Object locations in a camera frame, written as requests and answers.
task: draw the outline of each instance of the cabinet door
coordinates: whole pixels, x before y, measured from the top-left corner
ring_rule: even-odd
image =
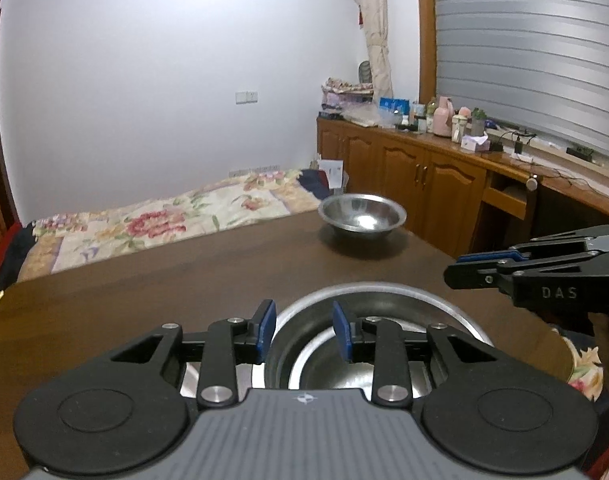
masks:
[[[377,193],[376,135],[348,128],[342,138],[342,160],[349,175],[347,191],[351,193]]]
[[[413,228],[420,199],[424,150],[404,142],[386,139],[380,150],[380,194],[407,211],[405,227]]]
[[[342,125],[333,124],[331,121],[319,123],[318,126],[318,153],[323,158],[340,160],[342,142]]]
[[[478,218],[486,171],[433,152],[427,152],[422,171],[417,233],[450,256],[466,253]]]

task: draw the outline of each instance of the wooden table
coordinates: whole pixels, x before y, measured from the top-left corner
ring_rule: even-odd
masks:
[[[565,343],[494,290],[450,290],[451,258],[396,231],[379,246],[342,242],[316,212],[183,240],[12,286],[0,301],[0,480],[27,467],[12,416],[33,387],[164,322],[188,332],[249,317],[263,298],[284,308],[323,286],[387,281],[461,307],[495,345],[565,380]]]

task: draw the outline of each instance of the blanket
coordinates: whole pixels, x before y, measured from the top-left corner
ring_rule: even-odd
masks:
[[[300,185],[299,175],[297,170],[252,173],[163,200],[38,220],[33,227],[37,242],[22,265],[18,281],[315,210],[319,200]]]

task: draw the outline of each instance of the tissue box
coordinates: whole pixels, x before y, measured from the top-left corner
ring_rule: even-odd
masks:
[[[489,151],[489,139],[487,136],[484,137],[470,137],[464,136],[460,147],[468,152],[488,152]]]

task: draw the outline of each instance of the window blind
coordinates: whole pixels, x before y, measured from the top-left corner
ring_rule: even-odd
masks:
[[[436,0],[440,95],[609,155],[609,0]]]

